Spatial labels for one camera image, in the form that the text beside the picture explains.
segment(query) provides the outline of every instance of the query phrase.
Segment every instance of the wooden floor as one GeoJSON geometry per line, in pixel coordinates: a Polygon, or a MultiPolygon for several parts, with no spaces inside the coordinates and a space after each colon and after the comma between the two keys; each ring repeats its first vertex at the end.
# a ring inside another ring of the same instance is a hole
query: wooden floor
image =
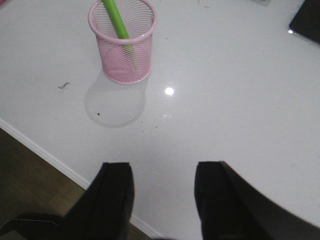
{"type": "MultiPolygon", "coordinates": [[[[80,186],[0,129],[0,226],[23,213],[64,216],[84,192],[80,186]]],[[[1,240],[23,240],[16,232],[1,240]]],[[[130,240],[149,240],[131,225],[130,240]]]]}

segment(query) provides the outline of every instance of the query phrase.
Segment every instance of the debris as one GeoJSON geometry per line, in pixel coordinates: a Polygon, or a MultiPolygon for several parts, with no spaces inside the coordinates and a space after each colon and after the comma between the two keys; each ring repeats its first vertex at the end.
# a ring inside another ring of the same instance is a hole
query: debris
{"type": "Polygon", "coordinates": [[[70,82],[66,82],[65,84],[58,86],[59,89],[64,89],[70,82]]]}

